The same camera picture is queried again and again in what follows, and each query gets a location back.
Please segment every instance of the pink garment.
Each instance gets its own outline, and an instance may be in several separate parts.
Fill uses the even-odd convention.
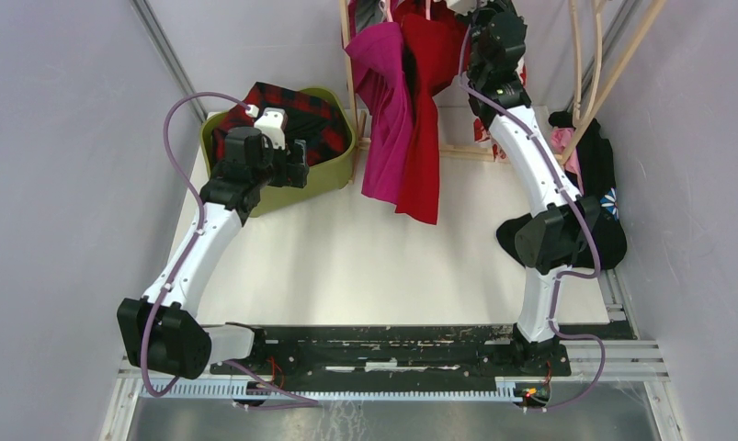
[[[401,27],[392,22],[368,27],[345,51],[353,61],[355,91],[372,116],[363,194],[396,204],[414,127],[412,99],[402,68]]]
[[[572,136],[574,136],[574,129],[563,128],[553,130],[552,135],[550,136],[552,149],[556,153],[563,153],[563,149],[565,149],[566,145],[569,144],[569,141],[572,140]],[[583,175],[580,173],[580,160],[577,158],[576,150],[574,150],[572,156],[569,157],[569,161],[566,161],[566,164],[563,165],[563,170],[577,175],[577,186],[580,187],[581,192],[584,191]]]

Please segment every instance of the black garment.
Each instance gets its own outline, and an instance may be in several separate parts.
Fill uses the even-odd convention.
[[[549,123],[555,127],[573,127],[572,115],[566,112],[555,112],[550,115]],[[582,140],[577,144],[577,156],[580,160],[585,196],[598,195],[602,209],[593,227],[593,238],[598,249],[602,269],[612,269],[626,255],[628,244],[626,233],[620,225],[615,165],[612,158],[612,144],[601,137],[601,125],[595,119],[585,131]],[[577,185],[575,175],[566,174],[569,180]],[[531,220],[527,214],[517,219],[507,220],[496,231],[496,239],[501,247],[517,262],[520,262],[515,248],[515,234]],[[593,256],[590,247],[586,246],[576,258],[574,266],[593,268]]]

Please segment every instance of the red plaid cloth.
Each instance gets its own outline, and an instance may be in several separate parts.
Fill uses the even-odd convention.
[[[309,166],[334,159],[349,147],[349,129],[342,112],[321,98],[277,85],[255,83],[244,102],[257,106],[261,114],[266,107],[282,108],[288,112],[285,138],[288,141],[304,139],[301,134],[307,133],[304,140]],[[225,156],[225,137],[229,130],[252,126],[253,123],[243,107],[237,105],[232,108],[211,133],[211,149],[207,152],[210,164],[214,166]]]

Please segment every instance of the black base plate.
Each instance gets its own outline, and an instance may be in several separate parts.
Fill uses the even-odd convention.
[[[273,357],[286,390],[468,391],[495,390],[495,377],[569,376],[566,348],[549,359],[520,366],[509,344],[512,326],[472,327],[268,327],[256,330],[255,348],[243,363],[271,374]],[[370,370],[367,362],[389,362],[406,371]],[[328,368],[352,368],[346,374]],[[238,375],[228,366],[217,375]]]

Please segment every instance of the green basket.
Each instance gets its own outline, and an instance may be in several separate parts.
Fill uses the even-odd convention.
[[[350,120],[347,118],[344,108],[339,102],[336,95],[324,87],[309,87],[302,89],[300,92],[317,96],[332,106],[339,109],[344,118],[347,129],[349,130],[349,147],[344,153],[338,157],[325,161],[317,165],[313,165],[309,169],[309,175],[306,180],[306,187],[265,187],[260,191],[260,203],[252,210],[251,217],[256,218],[262,214],[269,213],[275,209],[282,209],[288,205],[301,202],[306,199],[320,196],[331,190],[344,188],[349,178],[352,177],[353,155],[355,155],[358,137],[355,134],[355,128],[352,127]],[[205,149],[207,145],[211,146],[211,132],[220,125],[228,112],[218,113],[207,119],[200,129],[201,149]],[[204,151],[204,159],[209,156]]]

